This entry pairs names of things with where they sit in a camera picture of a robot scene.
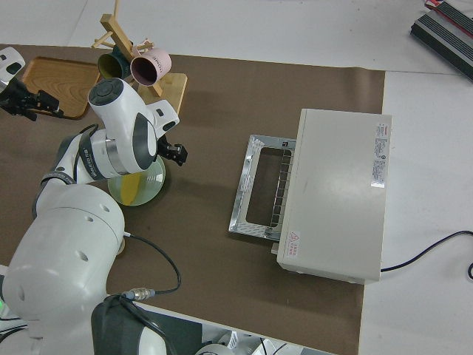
cable connector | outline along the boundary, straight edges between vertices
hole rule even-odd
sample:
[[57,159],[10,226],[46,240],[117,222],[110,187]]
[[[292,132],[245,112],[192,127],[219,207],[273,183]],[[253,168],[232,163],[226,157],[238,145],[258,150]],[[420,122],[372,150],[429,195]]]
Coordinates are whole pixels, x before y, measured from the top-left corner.
[[154,297],[156,292],[151,288],[132,288],[130,291],[123,292],[121,295],[131,301],[144,301]]

white sticker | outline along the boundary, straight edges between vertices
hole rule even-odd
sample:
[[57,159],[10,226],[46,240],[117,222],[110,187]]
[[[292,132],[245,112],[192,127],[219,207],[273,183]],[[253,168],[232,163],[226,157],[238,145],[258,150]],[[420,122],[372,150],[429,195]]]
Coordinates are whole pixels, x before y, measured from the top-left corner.
[[375,157],[372,165],[371,187],[384,189],[386,184],[386,162],[389,154],[388,133],[389,126],[387,124],[378,124],[376,126]]
[[287,257],[297,257],[299,254],[299,243],[301,242],[301,234],[298,231],[289,231],[287,236]]

wooden base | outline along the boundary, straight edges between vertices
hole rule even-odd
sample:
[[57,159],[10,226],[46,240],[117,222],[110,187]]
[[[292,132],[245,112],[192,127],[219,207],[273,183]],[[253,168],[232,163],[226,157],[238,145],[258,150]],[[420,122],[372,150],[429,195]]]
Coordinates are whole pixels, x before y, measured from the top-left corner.
[[177,114],[179,114],[180,105],[183,102],[184,91],[186,90],[187,75],[169,72],[159,80],[159,84],[163,88],[163,94],[160,97],[153,95],[149,87],[144,87],[143,85],[138,87],[138,94],[147,105],[159,100],[167,100],[174,107]]

wooden tray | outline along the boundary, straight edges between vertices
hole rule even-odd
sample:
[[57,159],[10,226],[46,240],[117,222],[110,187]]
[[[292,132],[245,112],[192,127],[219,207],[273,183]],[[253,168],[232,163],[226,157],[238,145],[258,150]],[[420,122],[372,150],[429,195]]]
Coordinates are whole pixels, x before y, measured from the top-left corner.
[[64,117],[78,120],[86,111],[87,96],[99,75],[97,64],[36,57],[26,68],[23,82],[31,92],[41,89],[57,98]]

yellow object on plate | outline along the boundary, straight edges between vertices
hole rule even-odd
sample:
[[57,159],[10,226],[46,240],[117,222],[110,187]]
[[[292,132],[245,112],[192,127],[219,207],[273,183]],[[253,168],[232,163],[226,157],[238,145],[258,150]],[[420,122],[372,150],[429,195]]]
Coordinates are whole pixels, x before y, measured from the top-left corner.
[[150,201],[161,190],[166,177],[163,159],[156,161],[144,172],[114,177],[108,180],[110,195],[124,206],[139,206]]

